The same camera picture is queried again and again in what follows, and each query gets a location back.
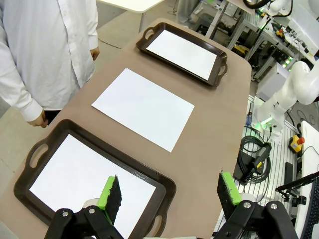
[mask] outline shirt sleeve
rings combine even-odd
[[[3,13],[0,8],[0,96],[9,105],[18,109],[26,121],[33,121],[41,114],[42,107],[25,88],[6,42],[2,19]]]
[[[85,0],[87,11],[87,28],[89,36],[90,50],[99,46],[98,33],[96,27],[98,25],[98,10],[96,8],[96,0]]]

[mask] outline hand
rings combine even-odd
[[[38,118],[28,123],[32,126],[41,126],[42,128],[45,128],[48,126],[48,120],[45,118],[44,111],[42,111],[42,113],[40,114]]]
[[[91,52],[93,61],[95,61],[96,58],[98,58],[98,55],[100,54],[100,49],[99,49],[99,47],[97,47],[95,49],[90,50],[90,52]]]

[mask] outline person's leg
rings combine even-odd
[[[195,10],[200,0],[179,0],[176,14],[176,22],[187,26],[187,21]]]
[[[48,125],[54,120],[54,118],[60,113],[60,111],[44,111],[45,117],[48,120]]]

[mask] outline sheet of paper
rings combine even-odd
[[[114,226],[127,239],[151,199],[155,187],[134,176],[71,135],[57,149],[30,191],[52,210],[82,209],[99,198],[109,176],[117,175],[122,202]]]
[[[194,105],[125,69],[93,107],[171,152]]]
[[[166,60],[208,80],[216,54],[164,30],[147,48]]]

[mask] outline black pants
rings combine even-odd
[[[54,120],[54,118],[60,113],[60,111],[44,111],[45,117],[48,120],[48,125]]]

